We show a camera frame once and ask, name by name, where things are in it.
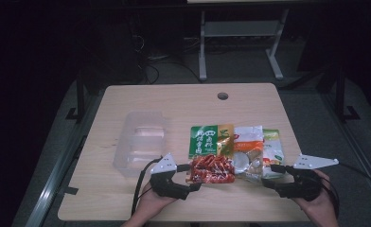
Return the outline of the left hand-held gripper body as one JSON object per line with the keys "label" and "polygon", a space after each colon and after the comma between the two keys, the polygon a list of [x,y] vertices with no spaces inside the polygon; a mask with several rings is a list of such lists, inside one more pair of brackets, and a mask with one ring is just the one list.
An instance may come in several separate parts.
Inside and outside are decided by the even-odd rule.
{"label": "left hand-held gripper body", "polygon": [[161,197],[185,200],[190,192],[189,187],[172,180],[177,173],[176,168],[172,154],[168,153],[150,170],[150,185]]}

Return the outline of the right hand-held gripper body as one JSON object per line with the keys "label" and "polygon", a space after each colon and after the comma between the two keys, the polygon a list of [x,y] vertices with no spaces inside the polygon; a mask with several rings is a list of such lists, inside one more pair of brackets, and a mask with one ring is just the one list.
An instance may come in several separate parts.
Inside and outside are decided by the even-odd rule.
{"label": "right hand-held gripper body", "polygon": [[306,201],[315,200],[322,190],[322,179],[314,169],[336,166],[339,160],[300,154],[292,166],[282,166],[284,173],[293,176],[292,183],[282,183],[279,186],[281,198],[301,198]]}

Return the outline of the clear plastic container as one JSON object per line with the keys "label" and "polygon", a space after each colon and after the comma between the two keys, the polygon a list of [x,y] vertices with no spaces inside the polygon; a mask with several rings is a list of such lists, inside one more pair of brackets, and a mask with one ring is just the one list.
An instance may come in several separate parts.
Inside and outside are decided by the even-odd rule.
{"label": "clear plastic container", "polygon": [[126,115],[118,137],[113,166],[126,178],[137,178],[147,163],[165,153],[166,119],[161,112]]}

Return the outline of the green and red seasoning packet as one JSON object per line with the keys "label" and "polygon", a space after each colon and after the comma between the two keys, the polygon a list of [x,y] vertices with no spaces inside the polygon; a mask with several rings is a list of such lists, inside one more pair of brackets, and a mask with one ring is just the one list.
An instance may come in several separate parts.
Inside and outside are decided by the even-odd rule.
{"label": "green and red seasoning packet", "polygon": [[187,183],[232,183],[234,126],[194,126],[190,132]]}

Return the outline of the white and orange food packet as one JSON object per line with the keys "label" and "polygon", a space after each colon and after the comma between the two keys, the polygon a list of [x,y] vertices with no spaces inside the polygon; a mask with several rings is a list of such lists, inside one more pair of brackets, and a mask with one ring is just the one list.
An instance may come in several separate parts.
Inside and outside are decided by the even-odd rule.
{"label": "white and orange food packet", "polygon": [[236,127],[233,164],[239,178],[259,182],[263,172],[263,128]]}

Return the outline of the person's left hand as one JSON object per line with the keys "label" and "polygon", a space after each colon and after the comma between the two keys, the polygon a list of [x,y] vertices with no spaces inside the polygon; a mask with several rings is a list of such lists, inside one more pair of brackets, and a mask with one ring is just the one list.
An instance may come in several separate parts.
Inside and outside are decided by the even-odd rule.
{"label": "person's left hand", "polygon": [[147,183],[142,191],[142,195],[137,204],[134,215],[138,218],[149,220],[157,216],[165,207],[176,202],[176,199],[170,197],[161,197],[156,194]]}

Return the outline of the person's right hand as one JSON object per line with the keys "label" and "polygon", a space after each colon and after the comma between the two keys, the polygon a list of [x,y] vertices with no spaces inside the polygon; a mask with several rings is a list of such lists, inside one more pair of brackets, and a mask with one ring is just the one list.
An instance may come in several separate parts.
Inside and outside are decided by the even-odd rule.
{"label": "person's right hand", "polygon": [[321,194],[313,201],[305,201],[304,199],[300,198],[295,198],[293,201],[300,207],[300,209],[310,220],[337,219],[333,202],[327,193],[327,191],[330,189],[329,177],[320,170],[314,169],[314,172],[322,178],[323,187]]}

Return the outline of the green and white food packet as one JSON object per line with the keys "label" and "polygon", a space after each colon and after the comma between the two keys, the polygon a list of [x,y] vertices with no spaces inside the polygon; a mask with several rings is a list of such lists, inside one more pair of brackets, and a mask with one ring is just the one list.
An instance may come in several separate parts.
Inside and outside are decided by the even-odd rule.
{"label": "green and white food packet", "polygon": [[279,130],[263,130],[264,141],[263,141],[263,168],[262,178],[263,179],[276,179],[280,178],[281,174],[273,172],[271,165],[282,166],[285,161],[283,153]]}

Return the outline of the black metal stand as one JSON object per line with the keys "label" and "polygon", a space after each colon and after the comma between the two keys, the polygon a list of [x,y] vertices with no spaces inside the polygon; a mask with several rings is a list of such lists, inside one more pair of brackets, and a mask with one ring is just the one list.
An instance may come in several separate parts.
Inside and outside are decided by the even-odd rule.
{"label": "black metal stand", "polygon": [[71,108],[66,115],[66,119],[75,120],[79,124],[85,114],[85,99],[84,99],[84,81],[82,72],[79,71],[76,79],[76,94],[77,94],[77,107]]}
{"label": "black metal stand", "polygon": [[345,106],[345,73],[341,66],[336,70],[335,113],[343,123],[360,118],[353,106]]}

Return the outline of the grey metal rail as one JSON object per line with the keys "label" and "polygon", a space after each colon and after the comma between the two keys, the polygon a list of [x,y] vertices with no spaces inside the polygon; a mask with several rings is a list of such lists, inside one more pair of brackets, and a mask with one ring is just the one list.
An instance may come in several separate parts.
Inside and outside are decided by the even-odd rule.
{"label": "grey metal rail", "polygon": [[75,156],[84,144],[102,95],[84,95],[84,115],[80,121],[68,119],[77,113],[79,97],[68,92],[46,138],[42,154],[27,187],[13,227],[43,227]]}
{"label": "grey metal rail", "polygon": [[342,108],[341,114],[337,111],[338,102],[332,99],[330,94],[321,94],[321,99],[323,99],[325,105],[333,113],[333,118],[336,120],[336,123],[340,130],[342,131],[345,140],[348,145],[351,147],[358,163],[360,169],[363,171],[364,178],[368,181],[371,188],[371,163],[366,152],[368,148],[364,148],[359,144],[358,139],[354,136],[353,132],[347,126],[347,121],[349,120],[360,120],[360,116],[357,114],[355,109],[352,106],[346,106]]}

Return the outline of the white metal stand frame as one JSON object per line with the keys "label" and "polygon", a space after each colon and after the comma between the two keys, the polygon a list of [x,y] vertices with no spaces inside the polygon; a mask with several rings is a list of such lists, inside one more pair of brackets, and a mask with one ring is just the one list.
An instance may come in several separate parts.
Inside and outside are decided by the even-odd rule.
{"label": "white metal stand frame", "polygon": [[266,49],[267,59],[274,72],[274,77],[283,79],[275,54],[289,15],[289,9],[284,9],[278,20],[269,21],[206,21],[205,12],[201,13],[200,23],[200,51],[199,51],[199,79],[207,80],[205,60],[205,39],[217,37],[274,37],[273,45]]}

